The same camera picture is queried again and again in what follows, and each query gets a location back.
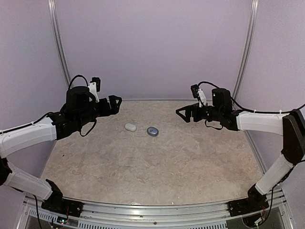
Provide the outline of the white earbud charging case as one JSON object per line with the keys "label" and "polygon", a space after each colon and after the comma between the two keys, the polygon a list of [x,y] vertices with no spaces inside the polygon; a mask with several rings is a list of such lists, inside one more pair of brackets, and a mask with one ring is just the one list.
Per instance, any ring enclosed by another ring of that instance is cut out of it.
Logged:
{"label": "white earbud charging case", "polygon": [[131,131],[131,132],[134,132],[137,129],[137,127],[135,125],[130,124],[130,123],[126,123],[124,127],[126,130]]}

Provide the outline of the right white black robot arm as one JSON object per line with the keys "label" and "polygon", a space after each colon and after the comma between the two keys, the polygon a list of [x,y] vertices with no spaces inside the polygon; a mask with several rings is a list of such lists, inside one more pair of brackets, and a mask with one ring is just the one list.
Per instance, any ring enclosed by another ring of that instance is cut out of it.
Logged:
{"label": "right white black robot arm", "polygon": [[283,148],[280,156],[274,161],[265,174],[252,189],[250,197],[244,200],[244,208],[255,211],[261,206],[263,195],[282,182],[305,156],[305,120],[300,110],[290,112],[258,112],[241,108],[233,109],[234,100],[229,90],[212,89],[212,104],[206,102],[203,90],[191,86],[193,97],[197,103],[176,110],[185,122],[218,122],[221,128],[231,131],[257,131],[282,136]]}

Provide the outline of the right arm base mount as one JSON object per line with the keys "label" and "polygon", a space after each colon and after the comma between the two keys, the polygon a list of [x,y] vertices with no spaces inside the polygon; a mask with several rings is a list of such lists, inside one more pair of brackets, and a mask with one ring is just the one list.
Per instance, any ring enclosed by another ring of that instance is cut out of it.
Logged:
{"label": "right arm base mount", "polygon": [[229,201],[227,205],[231,217],[260,211],[269,207],[266,194],[259,193],[255,186],[248,190],[246,198]]}

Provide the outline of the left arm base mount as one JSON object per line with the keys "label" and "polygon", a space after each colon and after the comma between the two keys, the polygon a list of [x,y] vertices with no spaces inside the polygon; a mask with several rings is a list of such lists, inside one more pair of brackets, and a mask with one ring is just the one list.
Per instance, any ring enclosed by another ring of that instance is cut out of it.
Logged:
{"label": "left arm base mount", "polygon": [[79,218],[83,209],[83,203],[60,197],[49,197],[42,202],[41,207],[51,212]]}

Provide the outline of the blue-grey earbud charging case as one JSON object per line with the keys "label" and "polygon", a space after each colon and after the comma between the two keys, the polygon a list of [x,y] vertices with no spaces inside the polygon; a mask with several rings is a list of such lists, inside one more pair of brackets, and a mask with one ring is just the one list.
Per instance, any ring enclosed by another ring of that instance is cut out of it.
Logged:
{"label": "blue-grey earbud charging case", "polygon": [[150,136],[157,136],[159,134],[159,130],[155,127],[150,126],[147,128],[147,134]]}

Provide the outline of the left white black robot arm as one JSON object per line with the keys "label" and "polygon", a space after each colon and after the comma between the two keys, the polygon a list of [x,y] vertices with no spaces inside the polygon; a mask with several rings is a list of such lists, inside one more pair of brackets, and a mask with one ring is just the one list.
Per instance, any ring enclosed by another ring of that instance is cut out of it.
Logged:
{"label": "left white black robot arm", "polygon": [[74,132],[80,133],[88,123],[96,124],[98,117],[116,115],[122,98],[110,95],[100,99],[95,83],[76,86],[66,93],[66,103],[58,112],[50,112],[37,121],[0,133],[0,183],[31,193],[44,201],[56,212],[62,212],[67,202],[57,186],[37,178],[7,161],[7,157],[21,149],[43,142],[58,141]]}

